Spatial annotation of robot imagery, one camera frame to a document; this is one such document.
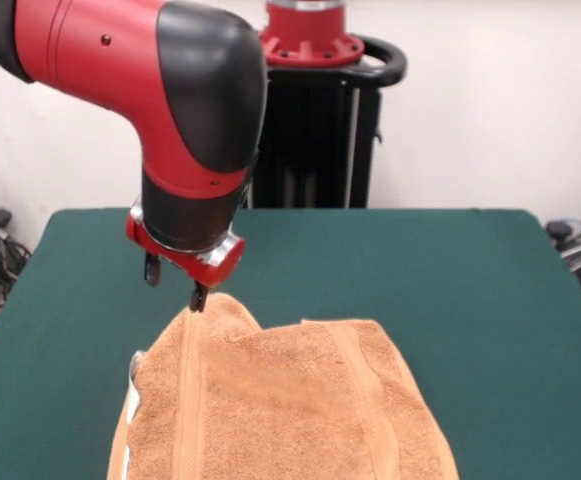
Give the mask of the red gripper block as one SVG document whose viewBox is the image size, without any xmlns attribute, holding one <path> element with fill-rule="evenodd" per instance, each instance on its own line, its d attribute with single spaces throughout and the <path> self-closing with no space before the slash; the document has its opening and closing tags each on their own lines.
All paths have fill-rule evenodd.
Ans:
<svg viewBox="0 0 581 480">
<path fill-rule="evenodd" d="M 156 287 L 161 279 L 161 260 L 166 260 L 183 270 L 194 281 L 189 308 L 203 312 L 209 288 L 223 283 L 235 270 L 245 248 L 245 240 L 229 226 L 224 238 L 214 247 L 187 252 L 162 245 L 147 231 L 141 197 L 131 205 L 126 219 L 127 237 L 145 251 L 144 280 Z"/>
</svg>

